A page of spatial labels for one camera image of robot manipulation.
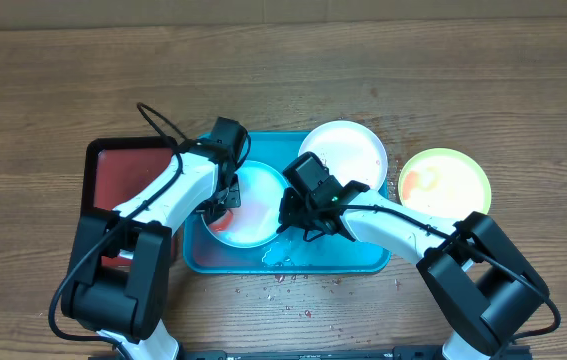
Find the green and orange sponge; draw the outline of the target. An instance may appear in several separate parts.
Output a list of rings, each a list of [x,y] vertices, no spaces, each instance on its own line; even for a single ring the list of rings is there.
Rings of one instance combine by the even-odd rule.
[[[213,233],[226,231],[232,224],[234,214],[231,210],[226,210],[219,218],[208,224],[208,228]]]

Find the light blue rimmed plate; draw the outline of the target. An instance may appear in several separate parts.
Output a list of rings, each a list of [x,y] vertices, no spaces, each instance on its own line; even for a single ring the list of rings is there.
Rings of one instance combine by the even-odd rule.
[[[241,206],[232,209],[230,227],[213,233],[203,221],[204,228],[219,242],[230,247],[256,248],[272,241],[279,227],[279,206],[288,187],[283,175],[273,167],[247,160],[237,171]]]

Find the white plate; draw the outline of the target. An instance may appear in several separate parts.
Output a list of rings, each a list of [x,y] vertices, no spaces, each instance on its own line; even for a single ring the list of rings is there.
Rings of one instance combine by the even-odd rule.
[[[327,122],[303,140],[298,155],[312,152],[340,184],[355,180],[380,190],[388,173],[388,156],[378,136],[346,120]]]

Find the yellow-green rimmed plate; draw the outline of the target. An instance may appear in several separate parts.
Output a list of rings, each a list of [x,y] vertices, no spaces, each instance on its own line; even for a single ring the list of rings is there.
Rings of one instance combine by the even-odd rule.
[[[410,158],[399,175],[398,195],[409,209],[457,220],[472,212],[487,214],[492,203],[485,171],[450,148],[431,148]]]

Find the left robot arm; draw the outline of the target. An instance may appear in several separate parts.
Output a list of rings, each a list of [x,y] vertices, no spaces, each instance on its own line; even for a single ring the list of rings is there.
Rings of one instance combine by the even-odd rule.
[[[173,236],[193,213],[216,221],[241,204],[237,170],[250,146],[237,121],[218,118],[207,138],[177,144],[166,137],[171,162],[150,185],[109,211],[79,219],[68,271],[50,304],[48,322],[60,338],[57,311],[90,330],[121,359],[175,359],[179,344],[161,320]]]

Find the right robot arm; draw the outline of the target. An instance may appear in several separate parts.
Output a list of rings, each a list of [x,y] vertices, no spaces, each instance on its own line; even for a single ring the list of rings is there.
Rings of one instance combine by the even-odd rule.
[[[369,186],[342,185],[312,152],[283,171],[282,230],[303,230],[379,246],[414,264],[453,329],[445,359],[499,357],[523,337],[522,325],[550,301],[545,281],[488,215],[457,221],[392,202]]]

